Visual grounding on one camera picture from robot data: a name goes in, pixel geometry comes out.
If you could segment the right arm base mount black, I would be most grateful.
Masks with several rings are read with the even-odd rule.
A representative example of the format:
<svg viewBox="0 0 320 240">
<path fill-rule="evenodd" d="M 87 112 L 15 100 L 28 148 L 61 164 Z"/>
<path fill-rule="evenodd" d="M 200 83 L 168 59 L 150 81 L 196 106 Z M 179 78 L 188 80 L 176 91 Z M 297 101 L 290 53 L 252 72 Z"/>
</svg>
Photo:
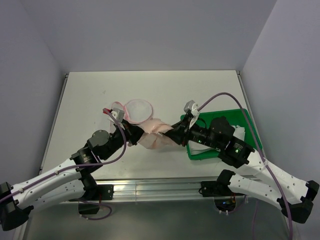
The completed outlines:
<svg viewBox="0 0 320 240">
<path fill-rule="evenodd" d="M 229 214 L 237 206 L 236 197 L 244 196 L 242 193 L 234 193 L 228 187 L 216 180 L 201 181 L 198 193 L 204 198 L 213 198 L 214 205 L 219 213 Z"/>
</svg>

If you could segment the mesh laundry bag pink trim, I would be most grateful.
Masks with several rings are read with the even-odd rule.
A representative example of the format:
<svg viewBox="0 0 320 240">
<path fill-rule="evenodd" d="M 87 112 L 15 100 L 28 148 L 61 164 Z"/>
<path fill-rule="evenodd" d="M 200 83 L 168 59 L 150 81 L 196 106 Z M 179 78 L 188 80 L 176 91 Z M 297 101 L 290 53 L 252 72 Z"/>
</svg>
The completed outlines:
<svg viewBox="0 0 320 240">
<path fill-rule="evenodd" d="M 118 123 L 123 130 L 125 129 L 123 124 L 138 126 L 145 121 L 150 120 L 153 116 L 152 105 L 143 99 L 132 99 L 125 104 L 115 101 L 108 109 L 113 108 L 122 109 L 124 111 L 124 119 L 122 123 Z"/>
</svg>

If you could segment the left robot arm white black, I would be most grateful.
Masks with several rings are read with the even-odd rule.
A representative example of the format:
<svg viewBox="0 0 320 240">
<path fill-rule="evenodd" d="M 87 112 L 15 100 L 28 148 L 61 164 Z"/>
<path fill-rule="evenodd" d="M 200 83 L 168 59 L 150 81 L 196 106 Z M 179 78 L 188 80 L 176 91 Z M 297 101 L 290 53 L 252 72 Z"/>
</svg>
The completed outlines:
<svg viewBox="0 0 320 240">
<path fill-rule="evenodd" d="M 97 200 L 99 188 L 92 173 L 127 143 L 135 145 L 144 131 L 124 123 L 113 133 L 97 130 L 81 149 L 55 168 L 32 179 L 0 185 L 0 225 L 3 231 L 23 225 L 32 213 L 69 200 Z"/>
</svg>

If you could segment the pink beige bra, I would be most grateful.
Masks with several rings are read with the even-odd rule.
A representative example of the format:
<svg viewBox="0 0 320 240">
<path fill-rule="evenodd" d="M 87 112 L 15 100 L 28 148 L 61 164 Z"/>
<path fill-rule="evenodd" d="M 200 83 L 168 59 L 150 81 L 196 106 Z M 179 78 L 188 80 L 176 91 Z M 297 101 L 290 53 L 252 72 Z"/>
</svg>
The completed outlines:
<svg viewBox="0 0 320 240">
<path fill-rule="evenodd" d="M 177 146 L 177 144 L 165 136 L 165 133 L 172 130 L 173 127 L 159 118 L 149 119 L 138 125 L 144 133 L 138 143 L 146 149 L 156 150 L 165 146 Z"/>
</svg>

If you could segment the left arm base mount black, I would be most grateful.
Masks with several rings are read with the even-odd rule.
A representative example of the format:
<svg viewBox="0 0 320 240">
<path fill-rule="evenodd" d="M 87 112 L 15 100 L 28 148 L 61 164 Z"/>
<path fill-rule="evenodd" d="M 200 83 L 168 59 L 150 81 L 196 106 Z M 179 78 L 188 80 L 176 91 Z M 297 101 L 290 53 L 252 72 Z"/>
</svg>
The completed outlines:
<svg viewBox="0 0 320 240">
<path fill-rule="evenodd" d="M 78 213 L 82 217 L 89 217 L 96 215 L 103 207 L 109 210 L 107 216 L 110 215 L 112 209 L 110 206 L 105 205 L 104 201 L 110 201 L 113 199 L 114 185 L 113 184 L 98 184 L 97 187 L 85 194 L 80 198 L 78 204 Z"/>
</svg>

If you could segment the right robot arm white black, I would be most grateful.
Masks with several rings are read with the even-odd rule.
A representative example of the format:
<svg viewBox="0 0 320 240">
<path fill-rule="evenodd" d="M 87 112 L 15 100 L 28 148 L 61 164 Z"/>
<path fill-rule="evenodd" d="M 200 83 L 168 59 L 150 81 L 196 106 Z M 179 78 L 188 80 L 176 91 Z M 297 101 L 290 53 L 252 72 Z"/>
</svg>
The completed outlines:
<svg viewBox="0 0 320 240">
<path fill-rule="evenodd" d="M 214 118 L 208 128 L 189 126 L 185 117 L 165 133 L 176 144 L 192 141 L 218 151 L 218 158 L 233 170 L 224 169 L 216 180 L 222 195 L 249 195 L 279 209 L 292 221 L 304 224 L 309 218 L 320 185 L 287 173 L 268 160 L 263 160 L 251 145 L 234 136 L 235 129 L 225 116 Z"/>
</svg>

